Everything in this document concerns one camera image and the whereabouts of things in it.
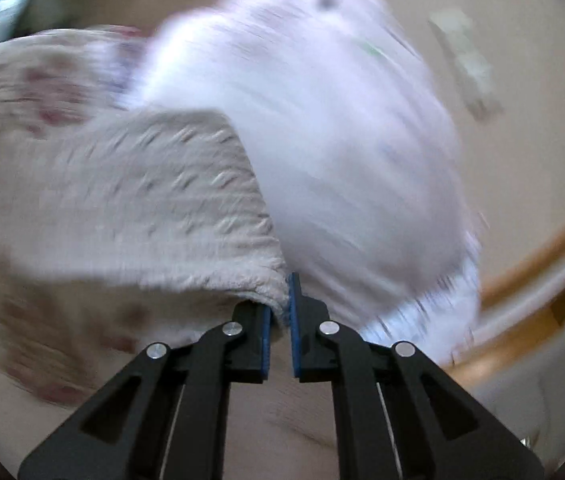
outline white cloth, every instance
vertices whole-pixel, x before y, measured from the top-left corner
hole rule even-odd
[[[134,106],[229,117],[307,294],[449,357],[479,304],[457,139],[382,0],[221,0],[168,20],[137,80]]]
[[[0,256],[38,283],[217,292],[278,318],[287,302],[258,183],[213,112],[105,112],[65,138],[0,140]],[[208,316],[176,301],[184,324]]]

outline beige towel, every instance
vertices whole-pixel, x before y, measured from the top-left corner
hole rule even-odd
[[[77,402],[102,346],[188,344],[242,299],[283,319],[284,262],[242,144],[214,112],[119,112],[0,137],[4,365]]]

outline blue gripper pad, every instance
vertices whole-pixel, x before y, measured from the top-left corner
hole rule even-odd
[[[300,377],[300,326],[297,320],[296,280],[289,276],[289,322],[291,324],[291,356],[293,357],[293,376]]]
[[[269,366],[271,362],[271,336],[272,336],[272,310],[267,306],[262,316],[262,379],[269,378]]]

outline silver screw head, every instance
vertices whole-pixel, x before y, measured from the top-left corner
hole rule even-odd
[[[320,323],[320,332],[325,335],[336,334],[340,330],[340,325],[335,321],[323,321]]]
[[[395,345],[395,353],[400,357],[411,357],[415,354],[415,346],[407,341],[400,341],[400,343]]]
[[[222,332],[228,336],[238,335],[242,332],[242,325],[235,321],[229,321],[222,327]]]
[[[166,355],[166,346],[162,343],[153,343],[147,348],[147,355],[152,359],[160,359]]]

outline towel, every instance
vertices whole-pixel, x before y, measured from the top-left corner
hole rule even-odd
[[[101,383],[107,348],[194,342],[243,300],[284,324],[285,262],[226,118],[109,106],[98,74],[74,55],[84,48],[44,42],[38,52],[0,45],[2,368],[35,395],[74,404]],[[46,80],[54,106],[65,99],[60,112],[22,99],[24,119],[10,121],[10,93],[31,91],[18,74],[44,73],[36,62],[83,71]],[[26,116],[28,107],[38,108]]]

